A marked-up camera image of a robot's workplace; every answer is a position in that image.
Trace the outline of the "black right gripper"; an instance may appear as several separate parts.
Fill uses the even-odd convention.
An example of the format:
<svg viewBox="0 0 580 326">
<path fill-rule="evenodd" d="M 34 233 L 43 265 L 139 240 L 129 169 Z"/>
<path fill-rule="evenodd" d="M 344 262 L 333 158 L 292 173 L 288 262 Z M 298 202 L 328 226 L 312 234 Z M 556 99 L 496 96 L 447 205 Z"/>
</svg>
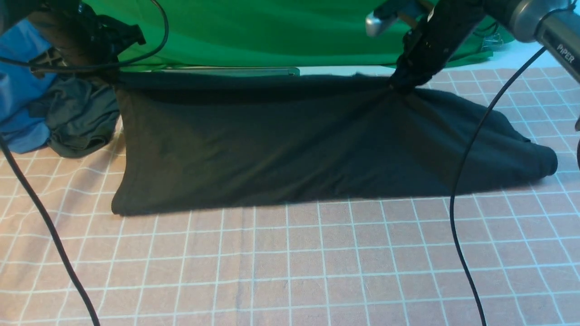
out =
<svg viewBox="0 0 580 326">
<path fill-rule="evenodd" d="M 389 87 L 408 92 L 428 83 L 484 17 L 482 0 L 439 0 L 412 31 L 389 78 Z"/>
</svg>

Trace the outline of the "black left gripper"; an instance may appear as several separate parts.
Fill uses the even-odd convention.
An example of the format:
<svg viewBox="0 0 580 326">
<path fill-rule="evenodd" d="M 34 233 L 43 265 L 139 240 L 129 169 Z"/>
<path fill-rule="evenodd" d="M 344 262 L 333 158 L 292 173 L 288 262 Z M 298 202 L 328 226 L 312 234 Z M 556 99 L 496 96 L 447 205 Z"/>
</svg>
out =
<svg viewBox="0 0 580 326">
<path fill-rule="evenodd" d="M 141 28 L 104 14 L 96 14 L 87 4 L 61 12 L 44 7 L 28 16 L 28 21 L 49 43 L 50 48 L 30 60 L 43 68 L 31 68 L 33 76 L 43 78 L 58 67 L 74 67 L 67 74 L 101 83 L 116 82 L 120 68 L 80 71 L 80 66 L 101 66 L 118 62 L 118 56 L 134 44 L 145 45 Z"/>
</svg>

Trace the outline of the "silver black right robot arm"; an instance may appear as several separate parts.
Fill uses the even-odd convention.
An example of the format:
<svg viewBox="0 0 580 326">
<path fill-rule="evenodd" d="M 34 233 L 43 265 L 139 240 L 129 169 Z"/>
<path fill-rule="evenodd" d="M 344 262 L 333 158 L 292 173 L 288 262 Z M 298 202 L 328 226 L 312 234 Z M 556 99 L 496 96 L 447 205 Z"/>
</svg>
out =
<svg viewBox="0 0 580 326">
<path fill-rule="evenodd" d="M 411 29 L 403 39 L 389 86 L 409 91 L 429 82 L 447 65 L 485 17 L 521 43 L 537 42 L 576 80 L 580 64 L 580 17 L 567 0 L 386 0 L 365 18 L 377 37 L 396 21 Z"/>
</svg>

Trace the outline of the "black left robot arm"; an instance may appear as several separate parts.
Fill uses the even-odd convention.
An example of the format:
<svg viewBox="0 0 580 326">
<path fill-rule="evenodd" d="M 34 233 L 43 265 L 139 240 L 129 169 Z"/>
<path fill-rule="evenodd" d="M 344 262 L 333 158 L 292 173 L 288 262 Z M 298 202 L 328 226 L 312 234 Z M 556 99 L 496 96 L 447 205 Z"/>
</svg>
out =
<svg viewBox="0 0 580 326">
<path fill-rule="evenodd" d="M 2 34 L 28 20 L 50 44 L 26 61 L 1 58 L 38 78 L 56 73 L 110 80 L 123 66 L 118 56 L 134 44 L 146 44 L 138 25 L 97 14 L 81 0 L 3 0 L 0 6 Z"/>
</svg>

